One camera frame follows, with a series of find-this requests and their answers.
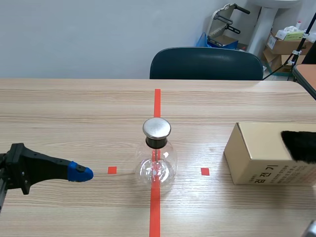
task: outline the sink pedestal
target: sink pedestal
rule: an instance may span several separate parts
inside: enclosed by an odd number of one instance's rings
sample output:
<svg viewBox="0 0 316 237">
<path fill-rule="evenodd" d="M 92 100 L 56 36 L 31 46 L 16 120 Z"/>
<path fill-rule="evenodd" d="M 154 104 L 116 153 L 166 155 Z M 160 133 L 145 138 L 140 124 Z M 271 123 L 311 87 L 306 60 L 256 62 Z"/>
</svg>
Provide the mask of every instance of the sink pedestal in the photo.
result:
<svg viewBox="0 0 316 237">
<path fill-rule="evenodd" d="M 277 8 L 261 8 L 261 14 L 257 21 L 255 30 L 252 34 L 250 44 L 247 48 L 247 52 L 252 53 L 261 58 L 276 13 Z"/>
</svg>

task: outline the orange table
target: orange table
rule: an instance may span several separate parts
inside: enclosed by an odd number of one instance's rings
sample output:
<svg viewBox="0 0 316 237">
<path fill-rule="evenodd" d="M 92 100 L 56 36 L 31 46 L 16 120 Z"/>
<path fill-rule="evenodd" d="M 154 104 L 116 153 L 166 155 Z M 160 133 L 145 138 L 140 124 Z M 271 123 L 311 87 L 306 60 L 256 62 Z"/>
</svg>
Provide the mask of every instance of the orange table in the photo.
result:
<svg viewBox="0 0 316 237">
<path fill-rule="evenodd" d="M 294 67 L 293 74 L 299 83 L 316 99 L 316 64 L 300 64 Z"/>
</svg>

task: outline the floor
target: floor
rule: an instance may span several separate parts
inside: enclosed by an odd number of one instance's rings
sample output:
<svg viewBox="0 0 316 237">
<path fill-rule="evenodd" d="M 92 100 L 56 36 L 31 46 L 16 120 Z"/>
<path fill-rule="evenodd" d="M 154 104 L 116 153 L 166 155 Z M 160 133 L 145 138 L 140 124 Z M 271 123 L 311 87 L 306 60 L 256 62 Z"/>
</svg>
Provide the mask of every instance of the floor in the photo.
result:
<svg viewBox="0 0 316 237">
<path fill-rule="evenodd" d="M 268 70 L 265 70 L 263 72 L 263 77 L 265 78 L 267 75 L 269 75 L 269 72 Z M 281 76 L 274 76 L 274 75 L 271 75 L 269 76 L 267 79 L 265 80 L 287 80 L 287 77 L 281 77 Z"/>
</svg>

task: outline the black cable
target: black cable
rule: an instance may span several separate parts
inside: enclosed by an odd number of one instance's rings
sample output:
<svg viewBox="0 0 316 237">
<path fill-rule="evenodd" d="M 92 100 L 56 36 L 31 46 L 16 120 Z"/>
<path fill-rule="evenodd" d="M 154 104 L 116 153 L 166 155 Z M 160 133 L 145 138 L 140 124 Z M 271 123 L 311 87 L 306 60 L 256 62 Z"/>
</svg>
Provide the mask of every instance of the black cable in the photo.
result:
<svg viewBox="0 0 316 237">
<path fill-rule="evenodd" d="M 268 78 L 269 76 L 271 76 L 273 73 L 275 73 L 276 71 L 280 70 L 281 68 L 283 68 L 287 63 L 288 61 L 290 60 L 290 58 L 292 57 L 293 53 L 291 53 L 291 55 L 288 57 L 288 59 L 285 61 L 284 64 L 282 64 L 279 68 L 275 69 L 273 72 L 271 72 L 269 75 L 267 75 L 265 78 L 263 78 L 262 80 Z"/>
</svg>

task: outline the cardboard box on floor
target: cardboard box on floor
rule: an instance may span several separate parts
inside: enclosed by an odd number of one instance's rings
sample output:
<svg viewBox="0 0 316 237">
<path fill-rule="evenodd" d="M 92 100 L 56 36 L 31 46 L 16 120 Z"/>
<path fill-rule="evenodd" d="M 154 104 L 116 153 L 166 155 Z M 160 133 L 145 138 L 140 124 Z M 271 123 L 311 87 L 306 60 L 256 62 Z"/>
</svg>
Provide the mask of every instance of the cardboard box on floor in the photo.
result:
<svg viewBox="0 0 316 237">
<path fill-rule="evenodd" d="M 282 131 L 316 132 L 316 124 L 236 123 L 224 150 L 234 184 L 313 186 L 316 164 L 296 162 Z"/>
<path fill-rule="evenodd" d="M 283 41 L 275 37 L 275 35 L 270 32 L 267 42 L 267 48 L 272 54 L 290 55 L 294 50 L 297 49 L 300 42 L 301 40 Z M 313 43 L 306 40 L 303 44 L 301 55 L 306 55 L 311 49 L 312 45 Z"/>
<path fill-rule="evenodd" d="M 279 68 L 281 65 L 283 65 L 289 56 L 290 55 L 272 54 L 271 51 L 267 47 L 263 51 L 263 61 L 270 73 L 276 70 L 277 68 Z M 304 58 L 305 58 L 305 55 L 300 55 L 298 57 L 296 64 L 297 65 L 302 64 Z M 291 72 L 291 65 L 287 64 L 283 68 L 276 71 L 274 75 L 287 77 L 290 74 L 290 72 Z"/>
</svg>

